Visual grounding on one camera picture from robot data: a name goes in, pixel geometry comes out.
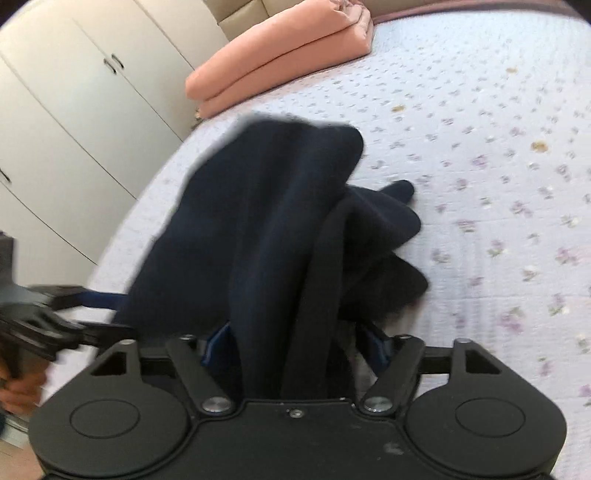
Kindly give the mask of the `person's left hand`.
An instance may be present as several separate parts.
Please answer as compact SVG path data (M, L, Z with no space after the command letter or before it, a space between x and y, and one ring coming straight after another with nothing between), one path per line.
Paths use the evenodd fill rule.
M6 362L1 360L1 379L6 381L1 388L1 407L14 415L29 416L41 401L50 365L46 360L36 360L27 373L12 380Z

